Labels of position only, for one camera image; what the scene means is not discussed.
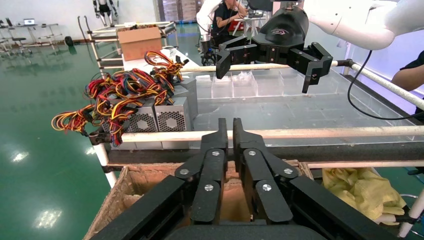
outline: brown cardboard box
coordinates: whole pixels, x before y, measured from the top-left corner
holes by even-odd
[[[117,35],[125,61],[143,59],[147,51],[162,49],[161,32],[157,26],[134,30],[120,28]]]
[[[286,162],[296,167],[301,175],[313,179],[306,163],[297,160],[286,160]],[[166,176],[173,175],[179,166],[181,163],[138,164],[124,167],[115,186],[104,199],[83,240],[92,238],[128,209],[140,196],[142,197]],[[219,218],[233,222],[249,222],[251,219],[249,208],[233,161],[228,162],[225,179]],[[182,225],[189,223],[188,218],[182,221]]]

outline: white wall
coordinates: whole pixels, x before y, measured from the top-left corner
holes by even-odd
[[[124,22],[156,22],[156,0],[113,0],[119,14],[119,23]],[[92,30],[103,27],[100,19],[94,13],[92,0],[0,0],[0,18],[10,18],[13,24],[23,22],[23,19],[34,18],[36,24],[59,24],[64,36],[74,40],[83,39],[78,27],[77,16],[81,16],[81,26],[87,31],[83,16],[88,18]],[[9,34],[2,29],[5,37]],[[36,37],[46,35],[44,29],[35,32]],[[14,37],[30,39],[26,28],[14,30]]]

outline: black clamp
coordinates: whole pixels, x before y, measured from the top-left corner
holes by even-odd
[[[110,172],[120,172],[122,171],[123,166],[101,166],[101,169],[105,174],[108,174]]]

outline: clear plastic bin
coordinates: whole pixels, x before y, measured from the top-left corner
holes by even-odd
[[[198,99],[212,98],[212,79],[210,75],[196,76],[196,88]]]
[[[254,72],[259,97],[282,96],[284,91],[283,77],[279,71],[261,70]]]
[[[214,75],[212,82],[212,98],[227,99],[233,97],[233,81],[231,79],[231,74],[227,73],[222,79],[218,79],[217,76]]]
[[[234,98],[249,98],[258,95],[258,85],[251,71],[231,72]]]

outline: epoxy floor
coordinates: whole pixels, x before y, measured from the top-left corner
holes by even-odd
[[[196,25],[178,27],[178,37],[180,51],[199,64]],[[170,36],[169,44],[174,41]],[[58,48],[34,48],[28,59],[0,58],[2,240],[82,239],[110,190],[88,139],[50,126],[57,113],[87,104],[84,86],[99,71],[86,45],[72,53]],[[404,168],[378,171],[400,193],[418,195],[423,188]]]

